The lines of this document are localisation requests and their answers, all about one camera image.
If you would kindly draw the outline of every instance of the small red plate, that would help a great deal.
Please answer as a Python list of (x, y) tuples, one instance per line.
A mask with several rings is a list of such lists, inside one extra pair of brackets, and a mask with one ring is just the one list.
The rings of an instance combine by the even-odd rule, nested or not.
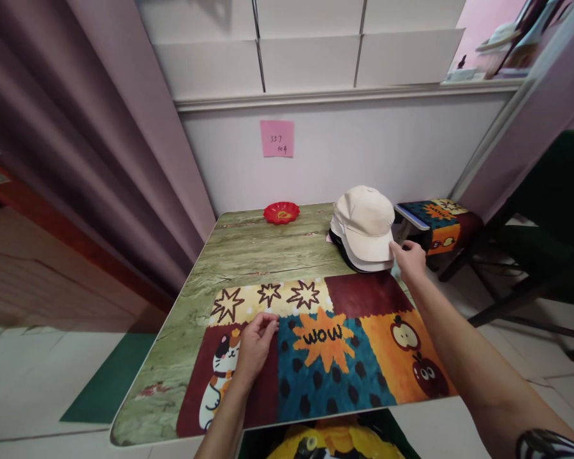
[(300, 208), (289, 202), (279, 202), (270, 204), (263, 211), (263, 216), (269, 223), (288, 224), (300, 215)]

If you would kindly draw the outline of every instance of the apple print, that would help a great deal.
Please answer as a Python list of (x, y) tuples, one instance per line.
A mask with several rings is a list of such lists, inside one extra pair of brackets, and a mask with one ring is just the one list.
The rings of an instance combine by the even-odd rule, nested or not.
[(421, 353), (413, 355), (413, 373), (419, 387), (423, 389), (429, 398), (446, 397), (448, 395), (448, 383), (440, 368), (428, 358), (423, 358)]
[(395, 323), (391, 324), (391, 334), (395, 343), (403, 351), (418, 351), (421, 348), (419, 335), (416, 334), (407, 322), (404, 322), (400, 316), (395, 317)]

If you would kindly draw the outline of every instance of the hand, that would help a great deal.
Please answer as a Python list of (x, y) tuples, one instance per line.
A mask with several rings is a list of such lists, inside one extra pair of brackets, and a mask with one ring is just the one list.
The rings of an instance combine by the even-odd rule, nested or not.
[(405, 251), (394, 241), (389, 243), (389, 249), (400, 266), (402, 280), (410, 288), (412, 282), (425, 277), (425, 251), (413, 241), (405, 240), (404, 245), (410, 250)]
[(270, 341), (279, 329), (279, 316), (260, 312), (242, 331), (240, 352), (236, 363), (234, 381), (251, 389), (255, 379), (266, 363)]

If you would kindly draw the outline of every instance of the curtain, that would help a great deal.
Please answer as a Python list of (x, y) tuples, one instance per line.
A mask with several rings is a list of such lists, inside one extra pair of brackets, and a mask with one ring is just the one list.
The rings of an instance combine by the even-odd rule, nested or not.
[(0, 162), (173, 297), (215, 217), (133, 0), (0, 1)]
[(574, 129), (574, 35), (527, 96), (459, 203), (488, 221), (567, 129)]

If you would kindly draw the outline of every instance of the green chair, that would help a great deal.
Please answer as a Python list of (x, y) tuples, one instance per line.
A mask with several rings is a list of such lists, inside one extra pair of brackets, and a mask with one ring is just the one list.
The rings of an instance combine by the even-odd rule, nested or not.
[[(517, 213), (537, 226), (506, 226)], [(490, 239), (528, 274), (503, 298), (473, 259)], [(574, 131), (565, 131), (557, 137), (519, 188), (439, 280), (448, 281), (464, 265), (470, 265), (495, 301), (470, 318), (472, 325), (478, 327), (502, 319), (574, 338), (574, 330), (569, 328), (512, 315), (537, 298), (574, 304)], [(574, 361), (574, 350), (566, 354)]]

